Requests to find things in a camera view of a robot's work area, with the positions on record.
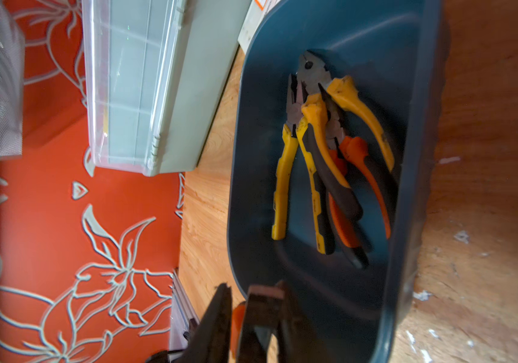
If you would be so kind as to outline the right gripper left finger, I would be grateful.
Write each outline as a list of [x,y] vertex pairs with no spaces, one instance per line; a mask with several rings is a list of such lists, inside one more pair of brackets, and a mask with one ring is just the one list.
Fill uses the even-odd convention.
[[228,362],[232,326],[232,289],[220,284],[186,349],[176,362]]

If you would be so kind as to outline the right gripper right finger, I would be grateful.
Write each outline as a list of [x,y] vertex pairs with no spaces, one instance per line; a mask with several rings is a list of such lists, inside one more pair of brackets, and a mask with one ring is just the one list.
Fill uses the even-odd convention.
[[276,331],[278,362],[331,362],[325,343],[317,337],[292,289],[285,281],[275,286],[284,294]]

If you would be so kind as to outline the orange black pliers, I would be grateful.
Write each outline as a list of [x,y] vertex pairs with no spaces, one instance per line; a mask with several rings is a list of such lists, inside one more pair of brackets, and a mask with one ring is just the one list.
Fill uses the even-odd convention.
[[[390,240],[395,220],[399,162],[401,152],[393,136],[383,127],[381,118],[358,96],[351,77],[333,79],[327,85],[319,83],[319,91],[328,112],[326,134],[328,148],[325,157],[334,161],[331,172],[344,175],[346,162],[355,166],[375,193],[381,210],[387,240]],[[345,130],[345,112],[360,118],[369,127],[381,150],[384,165],[369,154],[368,143],[360,137],[349,136]]]

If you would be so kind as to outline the yellow black long pliers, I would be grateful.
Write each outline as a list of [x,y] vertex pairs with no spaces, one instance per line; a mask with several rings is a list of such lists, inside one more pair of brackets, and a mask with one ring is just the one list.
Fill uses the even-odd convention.
[[305,98],[306,95],[302,82],[297,75],[290,75],[286,98],[287,119],[282,129],[284,148],[275,174],[276,185],[273,195],[274,221],[271,237],[273,240],[282,240],[286,236],[290,178],[297,150],[301,150],[310,179],[316,249],[321,254],[330,255],[335,250],[335,239],[325,210],[326,188],[319,177],[310,148],[307,146],[307,132],[310,124],[308,124],[301,112]]

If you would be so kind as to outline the yellow black combination pliers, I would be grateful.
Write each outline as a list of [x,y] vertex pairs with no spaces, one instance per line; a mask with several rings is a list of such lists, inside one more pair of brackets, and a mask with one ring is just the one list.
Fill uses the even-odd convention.
[[[371,187],[380,207],[384,231],[391,236],[395,220],[402,153],[380,116],[360,98],[353,78],[334,78],[325,62],[310,51],[299,58],[298,80],[307,98],[301,104],[303,119],[298,136],[307,152],[312,183],[314,219],[323,219],[333,235],[331,246],[322,245],[323,254],[339,247],[357,269],[369,266],[373,246],[360,226],[363,207],[347,180],[354,167]],[[346,129],[346,113],[366,124],[381,151],[378,162],[369,145]]]

